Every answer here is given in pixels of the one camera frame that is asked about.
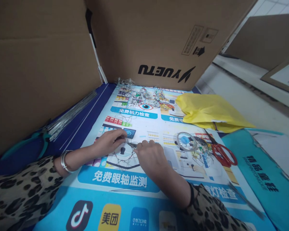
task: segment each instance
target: scissors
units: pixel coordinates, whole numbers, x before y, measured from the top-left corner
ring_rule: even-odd
[[[206,134],[208,135],[208,137],[210,138],[211,142],[212,142],[212,151],[213,151],[213,154],[214,156],[216,157],[216,159],[225,167],[231,167],[231,165],[238,165],[238,161],[236,159],[236,157],[234,156],[234,154],[232,153],[232,151],[230,151],[228,148],[226,148],[225,146],[217,143],[215,141],[215,139],[210,136],[210,134],[206,131]],[[225,151],[223,150],[226,149],[231,157],[233,158],[234,162],[232,162],[230,160],[230,158],[227,156],[227,154],[225,153]]]

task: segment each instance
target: white tiled wall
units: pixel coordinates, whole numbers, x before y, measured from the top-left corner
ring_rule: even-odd
[[[289,13],[289,0],[258,0],[246,18],[242,21],[240,26],[236,29],[234,34],[230,37],[229,42],[223,48],[224,53],[240,29],[246,23],[249,17],[261,16],[261,15],[274,15],[274,14],[287,14]]]

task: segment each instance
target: pliers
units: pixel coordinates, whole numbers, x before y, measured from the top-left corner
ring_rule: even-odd
[[[0,160],[7,159],[14,152],[16,152],[19,148],[25,146],[28,143],[31,143],[32,141],[34,141],[35,139],[38,139],[39,137],[42,137],[43,142],[44,142],[43,149],[41,150],[41,152],[40,152],[40,154],[38,156],[38,159],[41,158],[44,155],[44,153],[45,153],[45,151],[46,151],[46,149],[48,147],[48,144],[50,142],[49,138],[51,137],[51,135],[49,135],[47,133],[47,129],[45,128],[45,126],[44,126],[44,128],[41,131],[33,133],[30,138],[28,138],[26,140],[22,140],[19,143],[15,144],[13,147],[11,147],[6,153],[3,154],[3,156],[1,157]]]

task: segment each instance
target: silver bangle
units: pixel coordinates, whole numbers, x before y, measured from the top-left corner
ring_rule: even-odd
[[[62,165],[62,168],[65,170],[65,171],[67,171],[68,173],[70,173],[70,174],[72,174],[73,172],[75,172],[75,171],[70,171],[70,170],[68,170],[67,169],[67,165],[66,165],[66,163],[65,163],[65,156],[66,156],[66,154],[68,154],[69,152],[72,152],[73,150],[66,150],[63,154],[62,154],[62,156],[61,156],[61,165]]]

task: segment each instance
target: leopard print shirt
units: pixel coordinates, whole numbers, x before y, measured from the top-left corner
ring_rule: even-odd
[[[22,230],[46,216],[63,182],[53,160],[45,157],[14,175],[0,176],[0,230]]]
[[[189,183],[189,185],[191,201],[183,210],[187,230],[248,230],[247,225],[231,216],[224,204],[216,197],[212,197],[202,184],[192,186]]]
[[[0,230],[22,230],[47,215],[63,182],[53,160],[54,157],[45,157],[14,175],[0,176]],[[212,197],[202,184],[190,184],[190,188],[191,201],[183,210],[187,229],[247,230],[247,226],[232,217],[223,203]]]

